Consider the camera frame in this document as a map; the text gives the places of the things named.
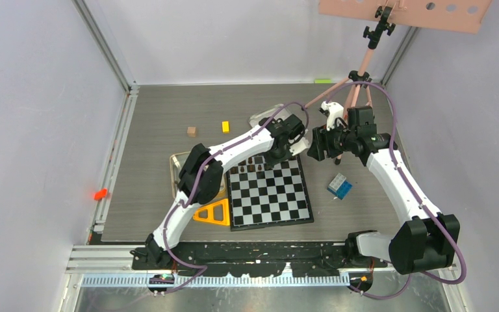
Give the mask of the tin lid with bears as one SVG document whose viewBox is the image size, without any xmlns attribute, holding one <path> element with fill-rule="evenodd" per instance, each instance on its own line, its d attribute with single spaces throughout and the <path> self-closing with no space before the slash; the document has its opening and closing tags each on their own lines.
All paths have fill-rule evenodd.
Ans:
<svg viewBox="0 0 499 312">
<path fill-rule="evenodd" d="M 258 112 L 248 118 L 248 123 L 250 127 L 256 127 L 259 126 L 259 122 L 263 119 L 267 120 L 269 117 L 274 115 L 273 120 L 278 120 L 282 119 L 285 120 L 288 118 L 292 113 L 284 107 L 284 104 L 277 104 L 273 105 L 270 108 L 267 108 L 261 112 Z"/>
</svg>

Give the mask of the black white folding chessboard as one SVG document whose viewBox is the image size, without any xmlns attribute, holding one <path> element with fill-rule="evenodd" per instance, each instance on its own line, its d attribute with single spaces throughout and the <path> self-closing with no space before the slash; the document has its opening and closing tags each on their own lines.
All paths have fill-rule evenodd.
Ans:
<svg viewBox="0 0 499 312">
<path fill-rule="evenodd" d="M 226 173 L 231 231 L 291 226 L 314 222 L 314 216 L 305 182 L 300 157 L 293 156 L 272 169 L 264 167 L 264 157 L 246 160 L 246 171 Z M 248 172 L 254 165 L 255 171 Z"/>
</svg>

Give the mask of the gold tin box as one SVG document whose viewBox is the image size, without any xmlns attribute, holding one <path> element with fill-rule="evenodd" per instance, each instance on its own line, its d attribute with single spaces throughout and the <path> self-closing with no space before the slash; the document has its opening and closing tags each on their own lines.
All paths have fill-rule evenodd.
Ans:
<svg viewBox="0 0 499 312">
<path fill-rule="evenodd" d="M 189 155 L 190 152 L 186 151 L 181 153 L 174 153 L 169 158 L 172 198 L 176 197 L 176 193 L 178 191 L 177 184 L 180 181 L 179 173 Z"/>
</svg>

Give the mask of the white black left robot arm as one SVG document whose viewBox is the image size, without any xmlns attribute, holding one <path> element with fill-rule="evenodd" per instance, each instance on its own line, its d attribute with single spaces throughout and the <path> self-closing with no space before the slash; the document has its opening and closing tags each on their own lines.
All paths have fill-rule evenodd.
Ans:
<svg viewBox="0 0 499 312">
<path fill-rule="evenodd" d="M 232 167 L 260 153 L 274 166 L 306 150 L 308 124 L 294 114 L 286 118 L 270 116 L 226 143 L 209 148 L 195 145 L 179 172 L 172 206 L 145 241 L 149 262 L 158 269 L 172 264 L 172 248 L 178 245 L 193 214 L 217 196 L 224 174 Z"/>
</svg>

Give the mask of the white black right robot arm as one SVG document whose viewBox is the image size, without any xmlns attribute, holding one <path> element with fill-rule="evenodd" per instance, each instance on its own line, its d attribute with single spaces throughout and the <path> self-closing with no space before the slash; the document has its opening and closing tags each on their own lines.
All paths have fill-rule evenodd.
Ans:
<svg viewBox="0 0 499 312">
<path fill-rule="evenodd" d="M 336 102 L 322 103 L 326 124 L 313 129 L 307 155 L 323 161 L 352 153 L 379 181 L 398 217 L 395 235 L 376 230 L 348 234 L 345 258 L 354 267 L 370 257 L 383 259 L 403 275 L 447 268 L 453 265 L 460 223 L 453 214 L 443 214 L 418 186 L 404 164 L 394 139 L 378 133 L 372 107 L 344 110 Z"/>
</svg>

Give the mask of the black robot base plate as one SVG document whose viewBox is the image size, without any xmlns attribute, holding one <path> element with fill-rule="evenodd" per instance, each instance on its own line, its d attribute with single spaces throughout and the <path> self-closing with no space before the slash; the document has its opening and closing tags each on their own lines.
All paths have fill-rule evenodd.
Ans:
<svg viewBox="0 0 499 312">
<path fill-rule="evenodd" d="M 180 276 L 279 276 L 286 268 L 302 277 L 334 276 L 340 269 L 385 268 L 371 257 L 349 255 L 341 242 L 181 242 L 172 253 L 156 247 L 130 251 L 134 270 L 169 270 Z"/>
</svg>

